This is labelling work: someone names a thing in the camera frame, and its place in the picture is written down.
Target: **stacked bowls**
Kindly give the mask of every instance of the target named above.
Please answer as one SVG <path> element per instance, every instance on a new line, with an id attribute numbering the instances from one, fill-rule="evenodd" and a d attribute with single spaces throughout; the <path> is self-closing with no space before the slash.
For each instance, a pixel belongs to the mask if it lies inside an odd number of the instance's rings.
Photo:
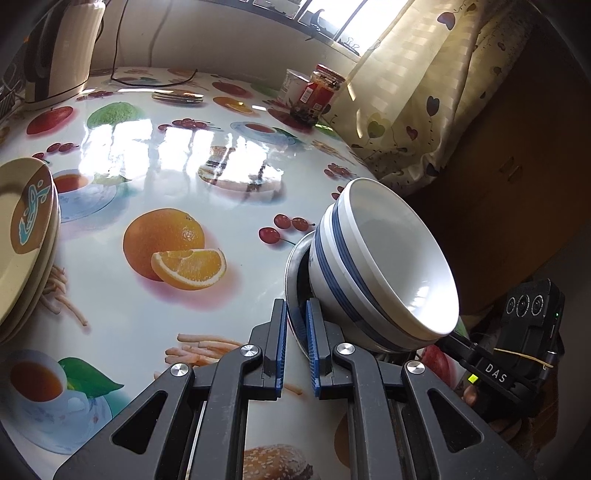
<path id="1" fill-rule="evenodd" d="M 374 352 L 423 348 L 456 326 L 456 285 L 437 242 L 394 192 L 350 182 L 320 221 L 310 285 L 326 320 Z"/>

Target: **cabinet door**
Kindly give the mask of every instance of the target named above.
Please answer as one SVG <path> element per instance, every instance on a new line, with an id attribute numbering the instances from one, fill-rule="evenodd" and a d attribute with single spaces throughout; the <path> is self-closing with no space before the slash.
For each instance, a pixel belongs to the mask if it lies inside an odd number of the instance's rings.
<path id="1" fill-rule="evenodd" d="M 558 39 L 532 34 L 448 168 L 407 201 L 439 242 L 462 313 L 546 262 L 591 215 L 591 86 Z"/>

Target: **camera lens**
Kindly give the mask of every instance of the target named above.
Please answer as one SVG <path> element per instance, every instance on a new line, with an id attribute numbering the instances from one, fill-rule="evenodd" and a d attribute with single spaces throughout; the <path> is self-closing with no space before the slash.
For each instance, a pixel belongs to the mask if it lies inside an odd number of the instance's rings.
<path id="1" fill-rule="evenodd" d="M 538 295 L 536 298 L 534 298 L 534 301 L 531 304 L 531 313 L 533 315 L 538 315 L 542 311 L 543 307 L 544 299 L 542 298 L 542 295 Z"/>
<path id="2" fill-rule="evenodd" d="M 530 297 L 528 295 L 522 295 L 517 302 L 516 314 L 518 317 L 523 317 L 526 314 L 527 309 L 530 306 Z"/>
<path id="3" fill-rule="evenodd" d="M 513 312 L 513 310 L 515 310 L 515 297 L 511 297 L 508 301 L 507 301 L 507 313 L 511 314 Z"/>

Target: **blue gripper pad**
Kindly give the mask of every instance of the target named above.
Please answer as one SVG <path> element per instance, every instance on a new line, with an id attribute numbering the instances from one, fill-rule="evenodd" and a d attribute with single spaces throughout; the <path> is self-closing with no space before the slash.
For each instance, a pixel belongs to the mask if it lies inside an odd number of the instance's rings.
<path id="1" fill-rule="evenodd" d="M 320 396 L 320 360 L 318 357 L 318 344 L 312 318 L 310 301 L 306 302 L 306 334 L 308 336 L 308 359 L 310 360 L 310 375 L 312 378 L 312 390 L 314 396 Z"/>
<path id="2" fill-rule="evenodd" d="M 275 394 L 281 396 L 283 389 L 283 375 L 285 371 L 285 344 L 287 342 L 287 302 L 283 302 L 281 309 L 281 325 L 277 342 L 277 360 L 275 361 Z"/>

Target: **fruit print tablecloth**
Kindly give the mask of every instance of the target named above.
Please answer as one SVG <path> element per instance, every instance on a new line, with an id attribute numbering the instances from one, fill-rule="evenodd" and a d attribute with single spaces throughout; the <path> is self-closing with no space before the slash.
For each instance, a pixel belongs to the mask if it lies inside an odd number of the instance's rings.
<path id="1" fill-rule="evenodd" d="M 134 89 L 96 72 L 77 97 L 0 125 L 0 163 L 35 156 L 54 176 L 56 278 L 87 323 L 50 292 L 59 313 L 39 305 L 0 347 L 0 420 L 41 480 L 171 363 L 205 365 L 246 342 L 284 294 L 293 244 L 348 181 L 371 177 L 330 127 L 294 125 L 267 88 L 199 73 L 177 88 L 203 103 L 152 95 L 190 73 L 118 69 Z M 23 362 L 52 387 L 11 383 L 7 368 Z M 345 405 L 314 399 L 291 333 L 285 381 L 279 401 L 249 408 L 247 458 L 347 478 Z M 78 406 L 64 412 L 64 398 Z M 39 411 L 52 420 L 37 422 L 30 407 L 48 399 Z"/>

